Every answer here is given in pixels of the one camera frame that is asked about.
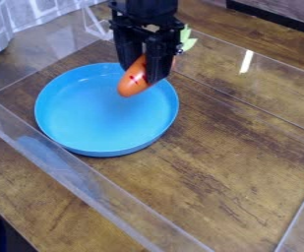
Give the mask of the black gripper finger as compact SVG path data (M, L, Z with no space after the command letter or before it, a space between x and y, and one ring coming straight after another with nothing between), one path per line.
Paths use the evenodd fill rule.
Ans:
M126 70L142 54L146 31L140 27L112 25L114 45L120 68Z
M182 52L180 35L176 32L155 32L146 40L146 79L150 85L164 79L172 59Z

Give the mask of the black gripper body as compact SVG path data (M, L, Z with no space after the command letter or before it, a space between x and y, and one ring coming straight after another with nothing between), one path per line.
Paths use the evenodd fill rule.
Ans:
M108 7L116 44L180 43L184 24L175 18L178 0L110 0Z

